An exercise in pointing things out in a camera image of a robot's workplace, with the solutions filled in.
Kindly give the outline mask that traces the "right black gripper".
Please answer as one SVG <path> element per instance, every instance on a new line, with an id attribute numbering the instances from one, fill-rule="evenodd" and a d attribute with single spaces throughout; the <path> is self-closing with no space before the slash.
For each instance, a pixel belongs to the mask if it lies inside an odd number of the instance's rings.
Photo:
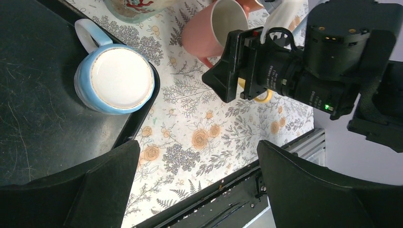
<path id="1" fill-rule="evenodd" d="M 235 30 L 227 35 L 221 59 L 202 81 L 225 103 L 236 98 L 238 80 L 243 79 L 240 97 L 252 100 L 266 90 L 296 98 L 296 45 L 291 31 L 282 27 Z"/>

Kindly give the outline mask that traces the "yellow mug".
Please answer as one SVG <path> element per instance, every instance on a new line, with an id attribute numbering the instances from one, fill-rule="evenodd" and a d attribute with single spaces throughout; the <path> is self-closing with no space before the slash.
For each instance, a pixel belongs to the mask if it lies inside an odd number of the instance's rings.
<path id="1" fill-rule="evenodd" d="M 239 78 L 238 79 L 238 85 L 244 89 L 245 88 L 245 84 L 246 84 L 246 80 Z M 257 103 L 267 103 L 271 100 L 273 96 L 273 92 L 271 90 L 266 90 L 264 93 L 260 94 L 258 97 L 255 97 L 254 100 Z"/>

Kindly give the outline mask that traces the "plain pink mug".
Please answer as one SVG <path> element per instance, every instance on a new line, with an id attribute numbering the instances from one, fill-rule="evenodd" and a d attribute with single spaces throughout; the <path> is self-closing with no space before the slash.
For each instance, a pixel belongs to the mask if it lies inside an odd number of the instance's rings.
<path id="1" fill-rule="evenodd" d="M 234 30 L 247 30 L 250 8 L 235 0 L 217 0 L 199 11 L 184 26 L 182 46 L 207 67 L 211 57 L 223 54 L 227 35 Z"/>

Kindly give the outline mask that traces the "cream floral mug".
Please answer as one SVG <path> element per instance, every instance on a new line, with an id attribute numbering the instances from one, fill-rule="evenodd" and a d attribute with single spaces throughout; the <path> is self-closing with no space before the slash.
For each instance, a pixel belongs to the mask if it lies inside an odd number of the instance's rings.
<path id="1" fill-rule="evenodd" d="M 169 6 L 166 0 L 104 0 L 107 9 L 126 23 L 139 23 Z"/>

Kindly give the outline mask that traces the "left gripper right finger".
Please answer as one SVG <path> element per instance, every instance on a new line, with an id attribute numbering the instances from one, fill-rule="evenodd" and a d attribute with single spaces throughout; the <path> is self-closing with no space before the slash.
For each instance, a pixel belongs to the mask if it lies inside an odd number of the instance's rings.
<path id="1" fill-rule="evenodd" d="M 257 153 L 276 227 L 402 227 L 402 186 L 343 175 L 266 140 Z"/>

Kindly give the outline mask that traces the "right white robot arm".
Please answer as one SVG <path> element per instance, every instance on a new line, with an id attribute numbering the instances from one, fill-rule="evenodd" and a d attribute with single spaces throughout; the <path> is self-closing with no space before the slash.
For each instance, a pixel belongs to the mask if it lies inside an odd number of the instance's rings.
<path id="1" fill-rule="evenodd" d="M 296 46 L 278 6 L 263 27 L 233 30 L 221 59 L 202 76 L 218 97 L 242 99 L 265 90 L 326 112 L 353 114 L 347 125 L 368 141 L 403 151 L 403 64 L 390 56 L 403 26 L 403 7 L 375 0 L 327 0 L 306 17 Z"/>

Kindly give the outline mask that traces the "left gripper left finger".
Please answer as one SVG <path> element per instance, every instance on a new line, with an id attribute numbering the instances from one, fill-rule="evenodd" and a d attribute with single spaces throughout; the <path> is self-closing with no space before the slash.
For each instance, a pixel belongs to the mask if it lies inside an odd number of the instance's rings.
<path id="1" fill-rule="evenodd" d="M 2 186 L 1 227 L 121 227 L 139 153 L 139 143 L 129 141 L 64 171 Z"/>

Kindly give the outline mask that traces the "salmon textured square mug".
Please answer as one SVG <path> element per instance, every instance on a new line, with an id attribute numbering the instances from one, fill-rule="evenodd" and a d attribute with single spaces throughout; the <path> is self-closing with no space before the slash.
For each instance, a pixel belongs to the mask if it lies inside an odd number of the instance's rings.
<path id="1" fill-rule="evenodd" d="M 247 15 L 250 12 L 264 9 L 264 6 L 259 0 L 236 0 L 236 2 L 242 6 Z"/>

